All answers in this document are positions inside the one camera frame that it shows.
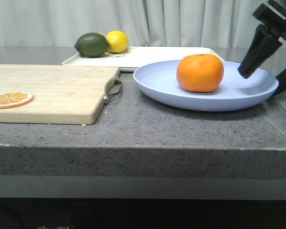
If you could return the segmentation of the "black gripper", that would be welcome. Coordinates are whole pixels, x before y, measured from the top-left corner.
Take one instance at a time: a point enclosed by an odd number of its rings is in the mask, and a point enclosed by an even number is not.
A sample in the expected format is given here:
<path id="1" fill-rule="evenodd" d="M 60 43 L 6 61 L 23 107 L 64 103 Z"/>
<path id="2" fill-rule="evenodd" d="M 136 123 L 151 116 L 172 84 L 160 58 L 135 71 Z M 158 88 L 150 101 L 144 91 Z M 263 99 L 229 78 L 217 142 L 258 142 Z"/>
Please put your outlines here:
<path id="1" fill-rule="evenodd" d="M 286 41 L 286 0 L 269 0 L 268 5 L 262 3 L 253 16 L 263 24 L 257 26 L 249 50 L 238 67 L 245 79 L 282 46 L 278 36 Z M 286 69 L 276 79 L 278 87 L 274 95 L 286 91 Z"/>

